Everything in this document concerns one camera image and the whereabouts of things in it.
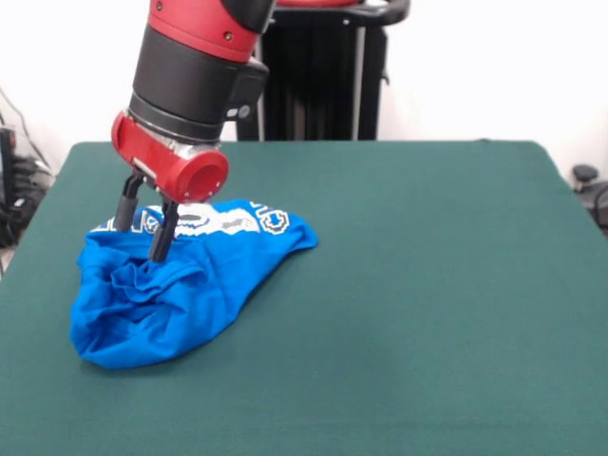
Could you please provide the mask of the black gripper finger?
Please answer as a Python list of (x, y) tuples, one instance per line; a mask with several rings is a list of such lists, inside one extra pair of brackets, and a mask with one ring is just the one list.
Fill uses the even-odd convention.
[(149, 258), (155, 262), (165, 261), (175, 235), (179, 220), (179, 205), (171, 199), (164, 199), (162, 203), (162, 222), (157, 227)]
[(130, 230), (138, 206), (139, 189), (143, 181), (144, 175), (133, 173), (124, 183), (114, 218), (114, 228), (118, 232), (124, 233)]

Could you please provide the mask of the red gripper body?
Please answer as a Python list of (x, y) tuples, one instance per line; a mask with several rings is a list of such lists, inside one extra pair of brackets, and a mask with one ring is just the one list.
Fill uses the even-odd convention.
[(118, 154), (176, 203), (204, 202), (227, 180), (229, 162), (215, 147), (167, 140), (123, 112), (112, 125), (111, 138)]

